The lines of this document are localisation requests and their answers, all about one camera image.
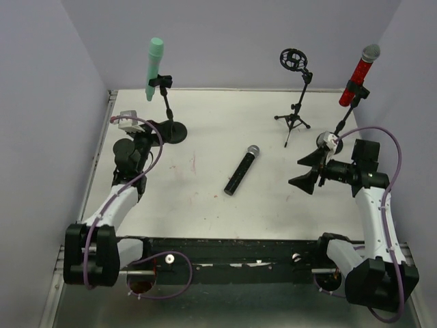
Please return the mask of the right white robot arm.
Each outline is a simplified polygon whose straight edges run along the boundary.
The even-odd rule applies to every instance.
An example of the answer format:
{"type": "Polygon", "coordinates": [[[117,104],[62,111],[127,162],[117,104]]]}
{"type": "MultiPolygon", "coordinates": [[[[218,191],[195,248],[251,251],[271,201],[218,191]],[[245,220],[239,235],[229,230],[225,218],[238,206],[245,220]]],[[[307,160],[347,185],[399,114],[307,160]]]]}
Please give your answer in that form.
{"type": "Polygon", "coordinates": [[[319,253],[334,262],[344,276],[349,303],[396,312],[419,282],[419,272],[408,265],[397,240],[390,180],[378,171],[380,145],[357,139],[351,163],[344,163],[333,159],[339,143],[335,134],[321,134],[317,149],[298,161],[308,166],[309,172],[288,182],[308,194],[326,180],[350,186],[363,225],[365,254],[361,256],[347,237],[329,233],[319,238],[319,253]]]}

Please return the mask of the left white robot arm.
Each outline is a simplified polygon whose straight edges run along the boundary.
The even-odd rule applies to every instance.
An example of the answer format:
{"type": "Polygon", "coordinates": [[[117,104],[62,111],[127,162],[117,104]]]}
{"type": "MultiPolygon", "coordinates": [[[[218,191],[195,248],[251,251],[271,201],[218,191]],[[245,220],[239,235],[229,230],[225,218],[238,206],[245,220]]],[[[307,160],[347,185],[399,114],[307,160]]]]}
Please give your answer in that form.
{"type": "Polygon", "coordinates": [[[67,284],[89,289],[113,286],[119,271],[143,255],[140,240],[118,239],[116,232],[145,193],[146,174],[157,164],[146,165],[150,150],[172,142],[174,122],[148,120],[125,131],[127,136],[113,145],[115,170],[109,195],[90,218],[66,230],[63,278],[67,284]]]}

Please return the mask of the black glitter microphone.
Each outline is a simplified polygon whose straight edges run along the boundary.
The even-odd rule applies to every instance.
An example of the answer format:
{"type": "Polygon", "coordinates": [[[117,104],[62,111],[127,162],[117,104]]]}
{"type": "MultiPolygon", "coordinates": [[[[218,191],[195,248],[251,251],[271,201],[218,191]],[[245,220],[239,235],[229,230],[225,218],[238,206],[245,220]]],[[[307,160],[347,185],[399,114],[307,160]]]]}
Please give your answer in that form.
{"type": "Polygon", "coordinates": [[[224,188],[224,192],[226,195],[232,196],[240,183],[242,182],[244,176],[248,172],[250,166],[254,162],[254,160],[259,156],[260,149],[256,145],[250,145],[247,148],[246,154],[243,156],[241,162],[237,166],[235,172],[229,179],[227,185],[224,188]]]}

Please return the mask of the red glitter microphone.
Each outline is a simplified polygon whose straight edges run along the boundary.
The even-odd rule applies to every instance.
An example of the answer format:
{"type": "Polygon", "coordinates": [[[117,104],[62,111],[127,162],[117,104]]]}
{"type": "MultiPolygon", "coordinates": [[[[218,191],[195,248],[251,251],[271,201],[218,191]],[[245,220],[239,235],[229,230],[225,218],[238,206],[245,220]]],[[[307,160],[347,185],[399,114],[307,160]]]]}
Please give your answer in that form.
{"type": "Polygon", "coordinates": [[[352,76],[347,82],[346,88],[339,99],[339,104],[342,107],[349,106],[353,98],[358,95],[369,69],[377,60],[377,58],[379,58],[379,56],[380,46],[378,44],[370,44],[363,49],[361,53],[361,59],[354,69],[354,72],[352,73],[352,76]]]}

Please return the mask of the black round-base clip stand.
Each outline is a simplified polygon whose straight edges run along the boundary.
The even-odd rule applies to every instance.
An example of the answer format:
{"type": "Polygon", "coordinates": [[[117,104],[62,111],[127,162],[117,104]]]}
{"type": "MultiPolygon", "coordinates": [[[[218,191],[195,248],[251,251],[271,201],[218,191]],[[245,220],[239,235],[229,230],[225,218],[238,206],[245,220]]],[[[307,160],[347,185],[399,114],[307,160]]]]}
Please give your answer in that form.
{"type": "Polygon", "coordinates": [[[171,132],[159,132],[159,133],[172,133],[173,134],[173,140],[176,141],[176,143],[171,144],[179,144],[182,143],[188,136],[188,131],[186,126],[181,122],[176,122],[174,120],[173,111],[170,108],[169,101],[168,101],[168,89],[170,89],[173,85],[173,78],[171,75],[159,75],[156,79],[152,79],[150,81],[150,86],[155,87],[155,89],[158,87],[160,91],[160,95],[163,97],[166,107],[166,116],[167,120],[173,120],[173,128],[171,132]]]}

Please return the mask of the black round-base mic stand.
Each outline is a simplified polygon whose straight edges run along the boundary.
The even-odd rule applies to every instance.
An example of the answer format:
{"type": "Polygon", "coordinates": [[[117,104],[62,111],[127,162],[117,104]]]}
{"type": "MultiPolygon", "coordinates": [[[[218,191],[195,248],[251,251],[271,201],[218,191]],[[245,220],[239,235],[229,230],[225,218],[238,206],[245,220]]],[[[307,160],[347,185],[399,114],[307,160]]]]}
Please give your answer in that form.
{"type": "MultiPolygon", "coordinates": [[[[363,86],[363,84],[359,85],[355,82],[353,82],[351,79],[348,81],[346,85],[347,92],[352,93],[352,99],[349,104],[349,109],[344,115],[343,119],[339,121],[337,124],[334,133],[330,132],[331,134],[336,135],[339,137],[339,133],[343,130],[343,128],[346,125],[346,120],[349,118],[352,111],[358,106],[360,101],[362,99],[366,99],[370,93],[370,91],[363,86]]],[[[318,138],[316,139],[316,146],[320,147],[324,142],[324,137],[328,134],[329,131],[325,131],[324,133],[321,133],[318,138]]],[[[335,154],[339,154],[343,150],[343,141],[338,141],[337,149],[335,150],[335,154]]]]}

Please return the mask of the teal plastic microphone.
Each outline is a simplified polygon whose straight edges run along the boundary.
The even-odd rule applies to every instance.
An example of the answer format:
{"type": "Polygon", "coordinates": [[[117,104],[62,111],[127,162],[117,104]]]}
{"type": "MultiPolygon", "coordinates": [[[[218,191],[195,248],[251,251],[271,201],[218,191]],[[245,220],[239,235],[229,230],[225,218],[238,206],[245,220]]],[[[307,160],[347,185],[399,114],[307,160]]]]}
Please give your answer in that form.
{"type": "Polygon", "coordinates": [[[154,37],[150,40],[148,48],[148,66],[145,86],[146,100],[150,102],[153,98],[155,87],[150,86],[150,81],[158,77],[159,66],[164,53],[164,42],[154,37]]]}

